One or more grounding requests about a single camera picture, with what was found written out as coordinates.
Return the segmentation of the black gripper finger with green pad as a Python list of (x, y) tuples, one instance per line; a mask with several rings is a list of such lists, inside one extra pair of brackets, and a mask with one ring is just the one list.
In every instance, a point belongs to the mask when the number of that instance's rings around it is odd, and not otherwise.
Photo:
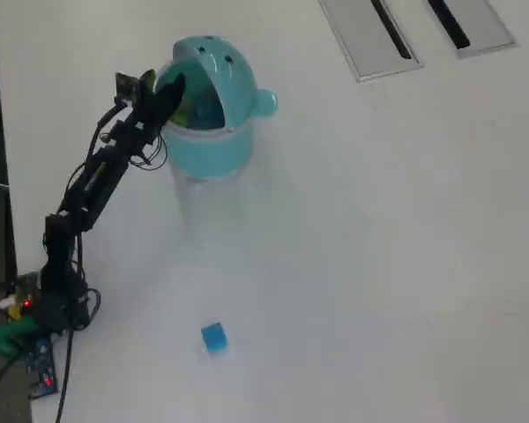
[(172, 83), (164, 85), (154, 95), (153, 120), (158, 126), (164, 126), (179, 108), (185, 88), (186, 77), (179, 73)]
[(153, 96), (153, 86), (156, 81), (154, 69), (146, 70), (138, 79), (138, 102), (146, 104)]

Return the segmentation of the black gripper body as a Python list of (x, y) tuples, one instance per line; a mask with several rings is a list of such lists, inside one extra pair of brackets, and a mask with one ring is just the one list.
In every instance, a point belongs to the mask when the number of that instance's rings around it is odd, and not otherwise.
[(152, 144), (161, 127), (160, 105), (157, 100), (129, 101), (131, 112), (123, 120), (125, 144)]

